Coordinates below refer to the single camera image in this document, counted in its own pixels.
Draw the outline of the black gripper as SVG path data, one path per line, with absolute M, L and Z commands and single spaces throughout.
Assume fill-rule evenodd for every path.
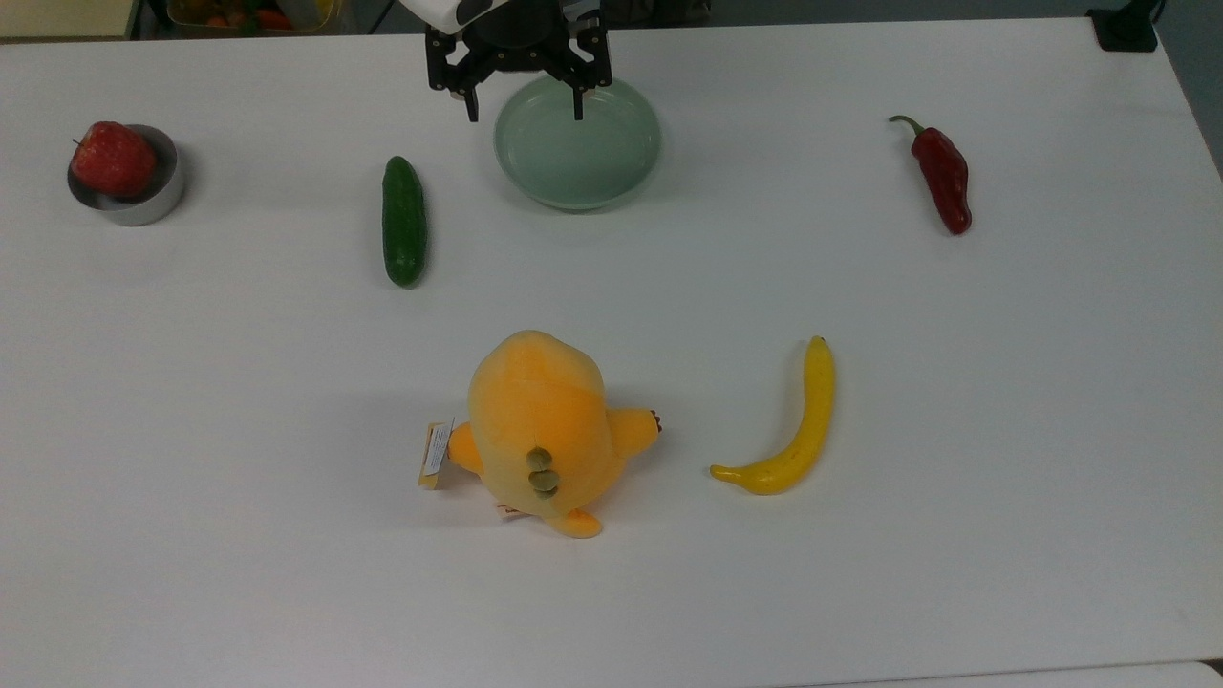
M 464 101 L 471 122 L 479 120 L 477 88 L 493 73 L 542 73 L 569 88 L 574 120 L 585 120 L 585 97 L 612 86 L 607 28 L 569 31 L 563 1 L 459 1 L 455 17 L 467 53 L 450 57 L 460 40 L 428 28 L 426 61 L 432 90 Z

